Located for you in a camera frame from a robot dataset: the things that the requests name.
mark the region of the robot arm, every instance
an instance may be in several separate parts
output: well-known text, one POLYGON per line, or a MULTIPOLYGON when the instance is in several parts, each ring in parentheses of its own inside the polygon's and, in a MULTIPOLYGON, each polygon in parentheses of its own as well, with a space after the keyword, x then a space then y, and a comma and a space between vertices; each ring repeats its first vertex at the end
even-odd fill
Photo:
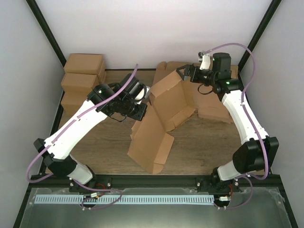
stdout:
POLYGON ((141 121, 145 115, 147 105, 141 100, 147 98, 150 88, 133 78, 130 84, 116 98, 108 103, 81 116, 83 112, 94 107, 96 104, 111 97, 129 79, 127 75, 120 83, 110 85, 100 84, 87 96, 80 109, 63 125, 55 134, 45 140, 37 139, 34 145, 38 152, 45 146, 51 147, 43 154, 43 161, 47 167, 58 177, 68 176, 82 184, 94 177, 89 167, 76 161, 71 155, 74 146, 98 123, 104 121, 114 113, 141 121))
POLYGON ((208 54, 199 52, 199 61, 201 66, 185 65, 177 68, 177 73, 183 80, 190 78, 191 82, 212 86, 212 91, 218 95, 219 100, 232 116, 241 139, 241 146, 233 154, 232 161, 213 170, 211 175, 213 182, 217 184, 250 171, 264 169, 265 161, 261 144, 249 117, 263 140, 268 165, 271 167, 279 145, 278 140, 275 137, 269 137, 264 128, 261 127, 246 98, 243 103, 241 102, 243 85, 238 79, 231 78, 230 55, 228 53, 215 53, 212 70, 209 70, 210 56, 208 54))

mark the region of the white wall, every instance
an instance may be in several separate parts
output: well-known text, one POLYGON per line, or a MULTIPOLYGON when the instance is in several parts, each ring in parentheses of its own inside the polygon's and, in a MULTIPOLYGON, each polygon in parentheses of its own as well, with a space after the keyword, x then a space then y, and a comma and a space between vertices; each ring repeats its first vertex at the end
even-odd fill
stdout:
MULTIPOLYGON (((197 61, 202 49, 247 45, 271 0, 37 0, 66 57, 103 53, 107 68, 197 61)), ((244 50, 228 47, 238 64, 244 50)))
MULTIPOLYGON (((257 76, 247 93, 258 120, 280 142, 272 170, 282 177, 299 227, 304 227, 303 11, 303 1, 282 1, 255 48, 257 76)), ((245 82, 251 71, 249 60, 245 82)))
MULTIPOLYGON (((13 227, 37 155, 33 142, 50 133, 62 94, 62 66, 23 0, 0 7, 0 226, 13 227)), ((37 174, 40 164, 33 169, 37 174)))

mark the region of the stacked cardboard boxes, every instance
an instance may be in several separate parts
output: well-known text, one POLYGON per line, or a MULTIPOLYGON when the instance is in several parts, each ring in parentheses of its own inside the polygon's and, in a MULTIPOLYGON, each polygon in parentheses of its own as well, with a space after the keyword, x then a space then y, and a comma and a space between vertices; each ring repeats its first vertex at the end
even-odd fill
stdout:
POLYGON ((71 54, 64 67, 61 86, 65 95, 61 101, 65 112, 72 116, 86 100, 87 95, 106 78, 103 55, 71 54))

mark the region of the black frame post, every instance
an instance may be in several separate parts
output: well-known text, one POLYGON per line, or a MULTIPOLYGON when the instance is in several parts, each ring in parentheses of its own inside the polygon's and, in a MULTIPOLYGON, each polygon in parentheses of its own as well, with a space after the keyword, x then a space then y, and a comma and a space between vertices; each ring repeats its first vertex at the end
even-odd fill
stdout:
MULTIPOLYGON (((278 6, 280 5, 282 0, 272 0, 264 17, 262 18, 259 26, 257 27, 256 32, 254 33, 249 45, 248 45, 248 49, 250 51, 253 51, 253 49, 256 47, 258 41, 260 40, 262 34, 264 33, 267 25, 269 24, 271 18, 273 17, 276 9, 278 8, 278 6)), ((245 53, 243 54, 239 64, 238 64, 238 70, 239 72, 241 72, 246 64, 246 62, 248 61, 250 57, 250 54, 245 51, 245 53)))
POLYGON ((28 3, 28 6, 32 10, 35 18, 37 19, 39 25, 41 26, 44 34, 46 35, 49 43, 51 44, 53 50, 55 51, 59 61, 61 62, 61 65, 64 67, 66 64, 66 58, 63 55, 51 29, 49 28, 47 21, 44 19, 43 14, 41 13, 41 10, 39 9, 38 4, 36 3, 35 0, 26 0, 28 3))

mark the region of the black metal frame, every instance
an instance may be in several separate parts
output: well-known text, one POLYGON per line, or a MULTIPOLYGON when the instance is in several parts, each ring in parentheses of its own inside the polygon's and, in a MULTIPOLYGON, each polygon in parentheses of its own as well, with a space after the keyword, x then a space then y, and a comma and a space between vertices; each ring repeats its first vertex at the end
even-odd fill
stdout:
MULTIPOLYGON (((52 34, 46 20, 43 17, 37 3, 35 0, 26 0, 29 7, 31 8, 34 16, 36 17, 38 23, 40 24, 42 30, 44 31, 46 37, 48 38, 52 48, 54 49, 58 59, 60 60, 62 66, 65 65, 66 59, 56 42, 54 35, 52 34)), ((253 35, 248 48, 252 51, 257 45, 259 39, 261 38, 264 30, 266 29, 268 23, 270 22, 273 14, 275 13, 277 7, 279 6, 281 0, 272 0, 270 3, 263 19, 261 20, 255 34, 253 35)), ((239 72, 242 71, 247 60, 249 58, 249 53, 245 51, 243 54, 240 63, 238 65, 239 72)), ((58 130, 60 119, 63 113, 63 108, 59 105, 57 114, 54 120, 54 124, 51 130, 51 135, 58 130)), ((38 179, 41 176, 45 175, 46 166, 44 163, 41 164, 39 175, 32 176, 32 179, 38 179)), ((111 188, 133 188, 133 187, 148 187, 148 188, 157 188, 157 187, 180 187, 180 188, 197 188, 198 191, 208 192, 209 194, 219 194, 219 192, 210 188, 210 176, 209 175, 177 175, 177 176, 167 176, 167 175, 97 175, 97 179, 103 183, 111 183, 111 188)), ((257 179, 251 180, 254 187, 278 187, 281 195, 284 197, 285 202, 284 206, 288 213, 291 225, 294 228, 297 228, 294 214, 292 212, 291 206, 289 204, 288 197, 286 195, 284 186, 282 184, 281 178, 279 175, 270 174, 268 178, 264 181, 257 179)), ((245 179, 238 180, 238 187, 249 187, 249 184, 245 179)), ((22 205, 20 207, 19 213, 17 215, 14 227, 18 228, 21 224, 24 210, 29 199, 30 191, 32 188, 67 188, 69 187, 70 180, 68 178, 58 178, 50 177, 46 180, 43 180, 39 183, 29 184, 28 189, 25 193, 22 205)))

